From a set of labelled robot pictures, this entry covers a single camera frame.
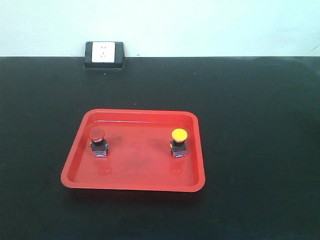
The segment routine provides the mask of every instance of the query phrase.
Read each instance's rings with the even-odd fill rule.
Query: white wall
[[[0,0],[0,56],[320,56],[320,0]]]

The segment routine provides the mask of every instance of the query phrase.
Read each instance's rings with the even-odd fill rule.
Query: power socket
[[[114,41],[94,41],[92,43],[93,63],[114,63],[116,43]]]
[[[87,41],[84,66],[93,70],[123,69],[125,51],[123,42]]]

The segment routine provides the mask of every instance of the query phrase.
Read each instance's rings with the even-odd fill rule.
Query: yellow push button
[[[172,131],[172,138],[177,142],[177,143],[181,143],[184,140],[186,140],[188,137],[188,134],[186,132],[186,130],[182,129],[182,128],[177,128],[175,130]]]

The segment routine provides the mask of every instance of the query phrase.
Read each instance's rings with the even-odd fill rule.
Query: red tray
[[[104,129],[106,157],[93,157],[92,128]],[[171,133],[188,133],[186,156],[173,158]],[[205,184],[197,117],[186,111],[93,109],[87,112],[61,173],[68,188],[196,192]]]

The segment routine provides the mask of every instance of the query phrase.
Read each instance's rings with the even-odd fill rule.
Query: black table
[[[320,239],[320,58],[0,58],[0,238]],[[60,174],[95,108],[199,119],[195,193],[68,189]]]

